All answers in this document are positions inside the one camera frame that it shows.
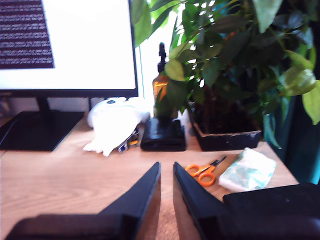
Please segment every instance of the scissors blade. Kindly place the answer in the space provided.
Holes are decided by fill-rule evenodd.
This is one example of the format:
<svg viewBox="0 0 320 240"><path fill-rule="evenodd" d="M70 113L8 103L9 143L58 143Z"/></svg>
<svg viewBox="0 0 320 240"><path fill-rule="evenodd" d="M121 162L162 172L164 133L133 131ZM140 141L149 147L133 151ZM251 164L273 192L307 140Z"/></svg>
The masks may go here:
<svg viewBox="0 0 320 240"><path fill-rule="evenodd" d="M210 163L211 166L217 166L219 163L221 163L223 160L226 159L227 156L223 156L217 160L215 160L214 162Z"/></svg>

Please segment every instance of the plant pot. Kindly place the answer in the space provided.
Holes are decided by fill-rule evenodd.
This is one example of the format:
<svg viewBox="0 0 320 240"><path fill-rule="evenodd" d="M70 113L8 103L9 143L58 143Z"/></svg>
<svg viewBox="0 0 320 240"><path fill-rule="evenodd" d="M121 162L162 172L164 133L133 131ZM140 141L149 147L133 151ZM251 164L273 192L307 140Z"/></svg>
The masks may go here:
<svg viewBox="0 0 320 240"><path fill-rule="evenodd" d="M193 113L190 112L190 109L188 109L188 113L196 138L204 152L243 150L244 148L254 149L258 146L261 139L262 131L247 112L245 112L245 120L249 121L248 123L252 126L253 131L219 134L203 133L196 123Z"/></svg>

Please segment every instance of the monitor base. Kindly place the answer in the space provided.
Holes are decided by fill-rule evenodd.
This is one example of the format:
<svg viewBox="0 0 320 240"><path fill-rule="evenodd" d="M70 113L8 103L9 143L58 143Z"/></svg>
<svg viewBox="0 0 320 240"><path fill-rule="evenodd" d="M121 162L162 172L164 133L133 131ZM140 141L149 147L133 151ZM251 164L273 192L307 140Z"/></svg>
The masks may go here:
<svg viewBox="0 0 320 240"><path fill-rule="evenodd" d="M83 116L77 111L20 112L0 127L0 150L53 151Z"/></svg>

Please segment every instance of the monitor screen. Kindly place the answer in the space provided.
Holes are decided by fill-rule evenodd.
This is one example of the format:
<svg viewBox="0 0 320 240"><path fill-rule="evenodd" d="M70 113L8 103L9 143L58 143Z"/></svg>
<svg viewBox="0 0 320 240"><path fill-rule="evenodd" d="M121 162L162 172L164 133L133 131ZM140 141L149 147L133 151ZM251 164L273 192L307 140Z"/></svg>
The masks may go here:
<svg viewBox="0 0 320 240"><path fill-rule="evenodd" d="M130 0L0 0L0 94L136 97Z"/></svg>

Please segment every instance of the plastic packet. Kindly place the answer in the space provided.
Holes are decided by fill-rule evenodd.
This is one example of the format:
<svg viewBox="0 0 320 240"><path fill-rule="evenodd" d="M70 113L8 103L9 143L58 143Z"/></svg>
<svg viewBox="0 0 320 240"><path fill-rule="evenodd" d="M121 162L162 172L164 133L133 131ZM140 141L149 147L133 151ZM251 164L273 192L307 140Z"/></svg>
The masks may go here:
<svg viewBox="0 0 320 240"><path fill-rule="evenodd" d="M98 110L92 116L94 139L84 146L87 152L108 157L122 144L142 121L142 115L132 106L113 106Z"/></svg>
<svg viewBox="0 0 320 240"><path fill-rule="evenodd" d="M263 189L275 172L277 163L248 147L219 177L219 185L233 192Z"/></svg>

